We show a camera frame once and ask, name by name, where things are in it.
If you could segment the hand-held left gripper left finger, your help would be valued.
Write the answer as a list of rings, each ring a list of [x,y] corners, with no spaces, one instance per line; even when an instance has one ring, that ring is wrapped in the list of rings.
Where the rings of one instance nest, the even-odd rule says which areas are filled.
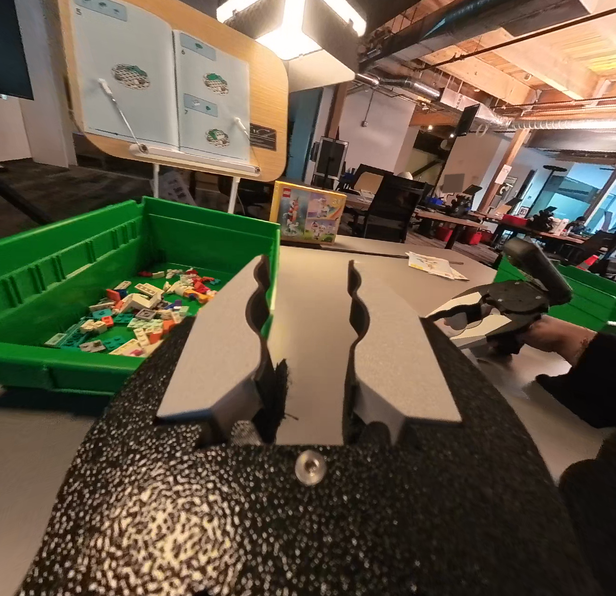
[[[265,443],[277,431],[277,376],[261,330],[269,319],[267,256],[247,263],[194,317],[157,411],[160,423],[205,423],[227,439],[249,421]]]

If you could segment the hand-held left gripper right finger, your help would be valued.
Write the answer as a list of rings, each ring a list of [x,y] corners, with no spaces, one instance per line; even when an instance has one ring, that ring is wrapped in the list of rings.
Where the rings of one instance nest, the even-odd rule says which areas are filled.
[[[356,339],[347,366],[347,442],[371,425],[398,444],[415,425],[459,427],[461,413],[417,311],[358,261],[347,271]]]

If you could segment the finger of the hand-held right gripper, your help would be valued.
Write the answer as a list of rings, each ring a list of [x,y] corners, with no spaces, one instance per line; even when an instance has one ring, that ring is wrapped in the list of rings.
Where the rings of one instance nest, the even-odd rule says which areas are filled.
[[[466,291],[433,310],[426,319],[434,323],[478,323],[490,314],[491,305],[483,292]]]
[[[467,322],[466,315],[458,314],[443,320],[443,332],[458,348],[474,348],[485,345],[488,335],[498,332],[510,321],[507,316],[490,314],[462,328],[462,323]]]

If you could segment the pile of lego bricks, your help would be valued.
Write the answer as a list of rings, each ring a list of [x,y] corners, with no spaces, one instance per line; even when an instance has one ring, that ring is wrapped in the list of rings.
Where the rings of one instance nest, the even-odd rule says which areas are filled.
[[[222,279],[194,267],[138,271],[42,346],[66,352],[146,358],[169,333],[211,302]]]

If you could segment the green plastic bin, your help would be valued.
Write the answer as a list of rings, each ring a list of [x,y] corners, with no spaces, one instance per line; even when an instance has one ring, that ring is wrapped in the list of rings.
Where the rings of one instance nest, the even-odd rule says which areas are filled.
[[[568,304],[548,315],[596,332],[615,334],[615,282],[568,265],[555,264],[572,290]]]
[[[46,343],[68,333],[89,307],[123,281],[163,286],[141,272],[195,269],[220,290],[248,262],[266,255],[273,295],[280,227],[151,197],[108,206],[1,240],[1,385],[112,396],[143,357],[88,354]]]

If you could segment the person's right hand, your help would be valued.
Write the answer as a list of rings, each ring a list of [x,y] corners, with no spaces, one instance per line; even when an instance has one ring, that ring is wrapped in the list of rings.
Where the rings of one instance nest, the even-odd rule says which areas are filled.
[[[596,336],[596,331],[543,315],[519,335],[519,340],[542,352],[558,354],[575,366]]]

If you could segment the folded paper leaflet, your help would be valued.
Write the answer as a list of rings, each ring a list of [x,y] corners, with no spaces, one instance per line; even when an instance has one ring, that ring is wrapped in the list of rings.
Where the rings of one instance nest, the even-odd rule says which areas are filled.
[[[412,269],[426,272],[429,275],[445,278],[454,281],[469,281],[469,279],[456,269],[452,268],[452,263],[438,257],[426,256],[414,252],[406,252],[408,266]]]

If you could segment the wooden office desk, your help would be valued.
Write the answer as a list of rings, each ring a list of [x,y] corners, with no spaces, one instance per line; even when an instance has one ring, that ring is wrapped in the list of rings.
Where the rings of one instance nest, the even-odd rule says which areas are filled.
[[[420,221],[417,232],[424,237],[432,237],[431,231],[437,224],[453,226],[451,235],[445,245],[446,250],[453,249],[465,228],[471,228],[475,231],[487,231],[487,228],[482,226],[481,223],[434,211],[416,210],[414,217]]]

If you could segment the black office chair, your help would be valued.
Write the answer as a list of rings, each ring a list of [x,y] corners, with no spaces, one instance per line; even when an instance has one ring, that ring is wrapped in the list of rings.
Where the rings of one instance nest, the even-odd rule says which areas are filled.
[[[405,243],[416,208],[430,189],[423,182],[385,177],[364,214],[360,236]]]

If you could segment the black framed panel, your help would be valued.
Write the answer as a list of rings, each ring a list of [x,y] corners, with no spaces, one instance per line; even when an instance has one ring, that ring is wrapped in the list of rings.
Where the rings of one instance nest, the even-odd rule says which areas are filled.
[[[335,189],[346,159],[349,143],[345,140],[321,137],[313,145],[311,160],[314,163],[311,185],[321,189]]]

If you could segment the person's black clothing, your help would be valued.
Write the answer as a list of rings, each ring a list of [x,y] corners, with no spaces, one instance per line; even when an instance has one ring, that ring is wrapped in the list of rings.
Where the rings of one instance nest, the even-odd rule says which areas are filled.
[[[581,553],[605,595],[615,595],[615,436],[594,459],[565,469],[558,489]]]

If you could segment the wooden book stand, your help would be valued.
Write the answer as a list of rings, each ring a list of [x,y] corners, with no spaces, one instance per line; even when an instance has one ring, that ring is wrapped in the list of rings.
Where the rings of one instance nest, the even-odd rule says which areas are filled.
[[[271,50],[181,0],[117,1],[140,7],[164,20],[172,29],[184,31],[248,62],[250,66],[249,169],[257,169],[258,172],[228,170],[208,163],[175,161],[156,155],[135,155],[131,152],[128,141],[86,132],[73,45],[72,1],[57,0],[73,117],[78,129],[92,145],[110,156],[149,163],[155,168],[163,165],[233,178],[232,202],[228,208],[232,213],[235,206],[235,192],[241,178],[272,182],[280,177],[285,167],[288,117],[288,76],[285,66]]]

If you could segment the open instruction booklet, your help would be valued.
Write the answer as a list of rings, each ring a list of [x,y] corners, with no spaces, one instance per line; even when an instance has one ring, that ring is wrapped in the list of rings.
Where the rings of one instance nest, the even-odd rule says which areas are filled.
[[[71,0],[84,130],[135,155],[250,165],[250,66],[133,4]]]

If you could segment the studio light panel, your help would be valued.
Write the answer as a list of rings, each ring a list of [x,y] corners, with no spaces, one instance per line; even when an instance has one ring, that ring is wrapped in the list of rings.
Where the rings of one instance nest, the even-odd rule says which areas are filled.
[[[289,92],[356,76],[366,19],[349,0],[222,0],[216,15],[283,62]]]

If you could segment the silver ventilation duct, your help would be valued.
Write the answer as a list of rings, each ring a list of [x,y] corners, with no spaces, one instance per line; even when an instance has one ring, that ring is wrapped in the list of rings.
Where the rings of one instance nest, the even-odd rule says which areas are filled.
[[[392,88],[405,89],[430,101],[439,101],[442,98],[442,90],[434,88],[422,81],[403,76],[379,77],[368,73],[356,73],[353,81],[365,84],[372,89],[390,86]]]

